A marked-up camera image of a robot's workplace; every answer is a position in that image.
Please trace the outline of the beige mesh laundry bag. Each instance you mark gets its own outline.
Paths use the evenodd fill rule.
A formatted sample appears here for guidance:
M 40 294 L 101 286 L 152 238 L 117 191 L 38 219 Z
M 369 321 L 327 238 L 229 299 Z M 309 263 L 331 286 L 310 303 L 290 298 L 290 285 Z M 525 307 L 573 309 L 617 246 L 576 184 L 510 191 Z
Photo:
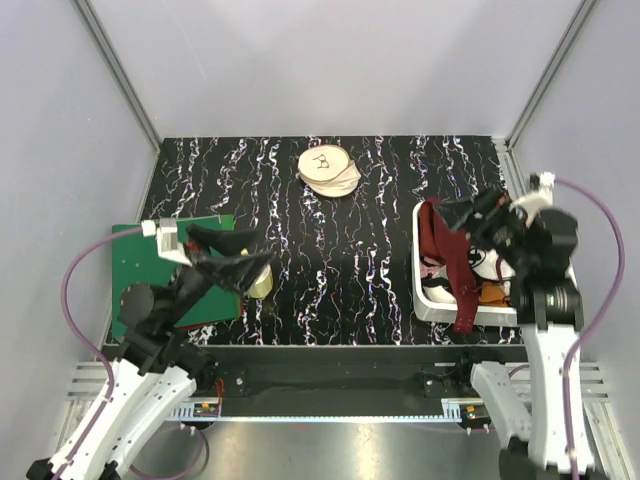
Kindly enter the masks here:
M 361 174 L 349 153 L 337 145 L 319 145 L 298 158 L 298 177 L 315 193 L 339 198 L 354 192 Z

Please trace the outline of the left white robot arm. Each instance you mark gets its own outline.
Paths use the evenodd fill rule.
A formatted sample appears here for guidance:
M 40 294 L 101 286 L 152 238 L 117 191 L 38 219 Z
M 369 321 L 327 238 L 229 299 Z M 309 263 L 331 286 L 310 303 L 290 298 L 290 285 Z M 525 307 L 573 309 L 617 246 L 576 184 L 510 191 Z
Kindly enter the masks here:
M 153 238 L 159 258 L 176 268 L 164 285 L 134 283 L 120 297 L 127 329 L 113 360 L 98 353 L 107 378 L 66 443 L 29 467 L 29 479 L 120 479 L 169 414 L 192 394 L 220 389 L 216 357 L 190 343 L 178 322 L 214 287 L 244 294 L 273 257 L 251 252 L 255 230 L 211 230 L 197 224 L 181 238 L 173 219 L 145 220 L 115 232 Z

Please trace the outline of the dark red bra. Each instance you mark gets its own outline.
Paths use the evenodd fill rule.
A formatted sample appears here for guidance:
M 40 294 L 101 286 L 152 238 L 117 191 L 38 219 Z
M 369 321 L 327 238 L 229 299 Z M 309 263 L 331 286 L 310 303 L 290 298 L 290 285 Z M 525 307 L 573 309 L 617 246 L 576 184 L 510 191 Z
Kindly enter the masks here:
M 451 232 L 434 211 L 438 200 L 425 200 L 418 212 L 418 239 L 421 257 L 444 263 L 456 300 L 457 314 L 453 330 L 470 334 L 478 309 L 479 291 L 469 266 L 470 241 L 464 231 Z

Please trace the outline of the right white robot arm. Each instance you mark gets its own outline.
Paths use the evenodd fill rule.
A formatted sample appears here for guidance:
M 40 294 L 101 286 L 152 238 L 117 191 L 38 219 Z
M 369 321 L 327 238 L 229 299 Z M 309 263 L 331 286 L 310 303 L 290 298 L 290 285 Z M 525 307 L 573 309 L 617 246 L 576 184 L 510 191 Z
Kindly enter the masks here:
M 515 273 L 509 303 L 525 344 L 530 403 L 520 401 L 498 362 L 468 362 L 453 374 L 460 393 L 479 394 L 486 406 L 501 443 L 501 478 L 596 478 L 580 374 L 571 369 L 584 328 L 581 295 L 570 275 L 576 218 L 553 206 L 529 213 L 494 189 L 434 210 L 450 232 L 462 231 L 472 245 L 495 251 Z

